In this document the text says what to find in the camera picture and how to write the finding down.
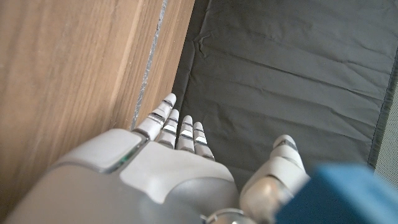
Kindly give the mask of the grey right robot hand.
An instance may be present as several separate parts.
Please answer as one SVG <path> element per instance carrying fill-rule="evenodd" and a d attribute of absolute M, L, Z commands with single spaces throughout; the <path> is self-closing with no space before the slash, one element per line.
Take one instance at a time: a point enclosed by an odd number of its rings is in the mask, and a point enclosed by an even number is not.
<path fill-rule="evenodd" d="M 6 222 L 273 223 L 309 181 L 295 141 L 278 137 L 238 190 L 202 124 L 175 102 L 169 94 L 134 130 L 111 129 L 62 156 Z"/>

